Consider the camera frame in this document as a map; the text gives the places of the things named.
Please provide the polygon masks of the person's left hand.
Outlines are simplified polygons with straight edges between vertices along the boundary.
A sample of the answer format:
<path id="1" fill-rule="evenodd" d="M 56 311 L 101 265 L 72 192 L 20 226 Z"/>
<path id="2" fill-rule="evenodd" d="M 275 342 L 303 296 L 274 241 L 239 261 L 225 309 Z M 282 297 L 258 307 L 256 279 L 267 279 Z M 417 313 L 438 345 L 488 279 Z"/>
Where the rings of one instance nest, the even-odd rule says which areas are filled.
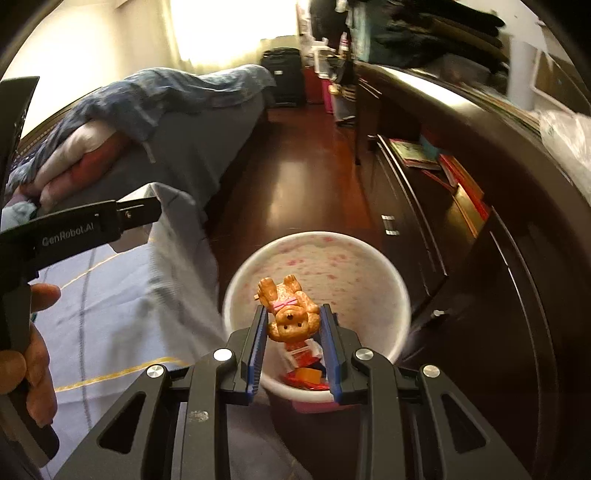
<path id="1" fill-rule="evenodd" d="M 1 351 L 0 391 L 6 395 L 24 380 L 29 385 L 26 407 L 38 427 L 50 425 L 57 412 L 57 400 L 50 374 L 50 356 L 32 321 L 28 325 L 29 344 L 24 353 Z"/>

